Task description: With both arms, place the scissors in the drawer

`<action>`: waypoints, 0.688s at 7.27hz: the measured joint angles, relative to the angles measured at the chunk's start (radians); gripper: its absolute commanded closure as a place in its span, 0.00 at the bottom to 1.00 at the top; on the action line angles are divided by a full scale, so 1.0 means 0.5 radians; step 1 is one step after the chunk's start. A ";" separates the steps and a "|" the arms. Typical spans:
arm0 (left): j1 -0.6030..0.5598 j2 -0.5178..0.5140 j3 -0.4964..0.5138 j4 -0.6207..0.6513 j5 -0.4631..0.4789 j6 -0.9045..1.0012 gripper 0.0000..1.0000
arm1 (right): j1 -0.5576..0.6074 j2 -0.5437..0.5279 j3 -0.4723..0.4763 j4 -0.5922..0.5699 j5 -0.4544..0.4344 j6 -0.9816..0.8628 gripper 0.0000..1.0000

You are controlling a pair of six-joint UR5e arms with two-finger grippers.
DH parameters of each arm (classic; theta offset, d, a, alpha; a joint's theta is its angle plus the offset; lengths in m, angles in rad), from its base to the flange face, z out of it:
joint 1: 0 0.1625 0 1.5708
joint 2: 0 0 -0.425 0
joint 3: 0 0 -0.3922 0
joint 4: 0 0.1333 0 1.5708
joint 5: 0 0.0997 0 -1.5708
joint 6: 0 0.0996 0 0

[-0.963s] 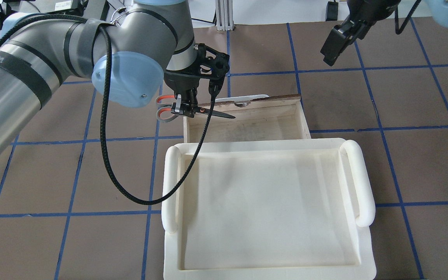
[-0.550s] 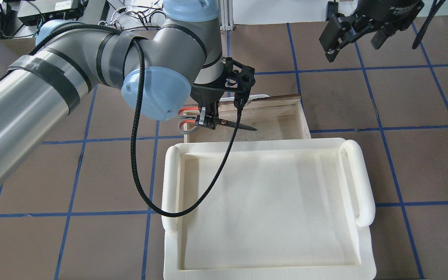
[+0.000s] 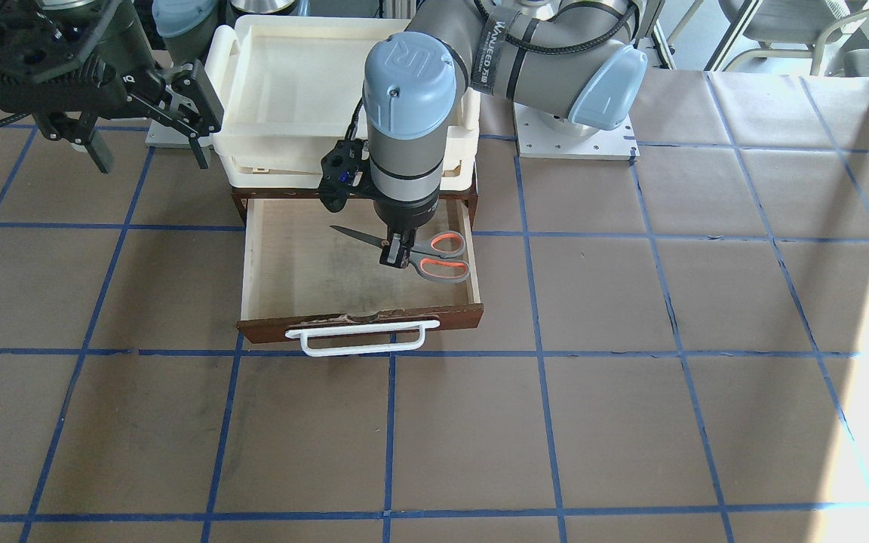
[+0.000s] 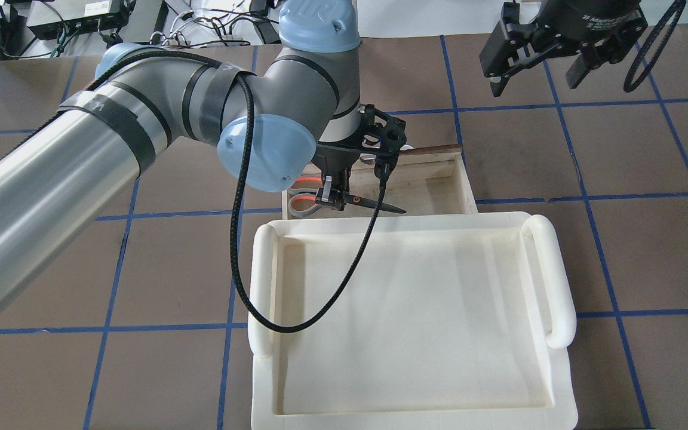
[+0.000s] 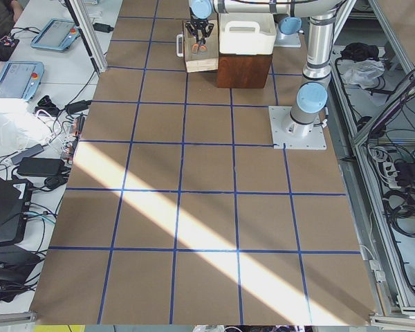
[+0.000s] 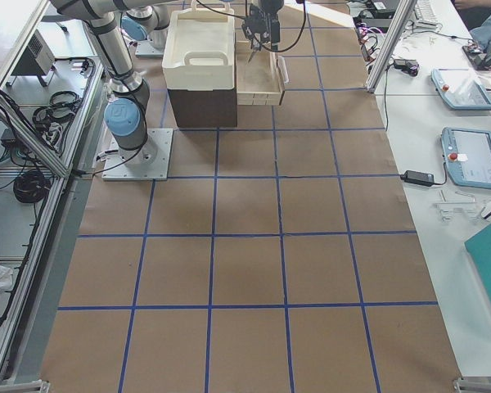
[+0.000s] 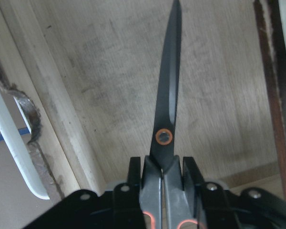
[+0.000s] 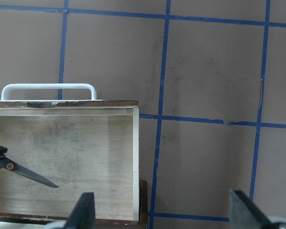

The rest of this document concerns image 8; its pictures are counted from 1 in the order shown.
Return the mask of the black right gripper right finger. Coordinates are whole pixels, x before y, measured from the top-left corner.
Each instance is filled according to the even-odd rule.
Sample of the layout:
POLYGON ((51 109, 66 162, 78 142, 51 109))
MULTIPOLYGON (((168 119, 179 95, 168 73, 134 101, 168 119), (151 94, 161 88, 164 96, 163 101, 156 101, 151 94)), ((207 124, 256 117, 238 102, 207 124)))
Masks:
POLYGON ((229 221, 234 229, 286 229, 286 219, 266 216, 241 190, 229 191, 229 221))

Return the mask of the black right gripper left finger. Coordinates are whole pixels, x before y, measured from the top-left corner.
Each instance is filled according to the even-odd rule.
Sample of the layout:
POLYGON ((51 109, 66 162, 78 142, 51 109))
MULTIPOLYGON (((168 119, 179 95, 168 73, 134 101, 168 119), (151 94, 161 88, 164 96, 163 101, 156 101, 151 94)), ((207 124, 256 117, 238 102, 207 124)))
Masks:
POLYGON ((46 229, 93 229, 96 222, 93 192, 84 192, 67 220, 51 222, 46 229))

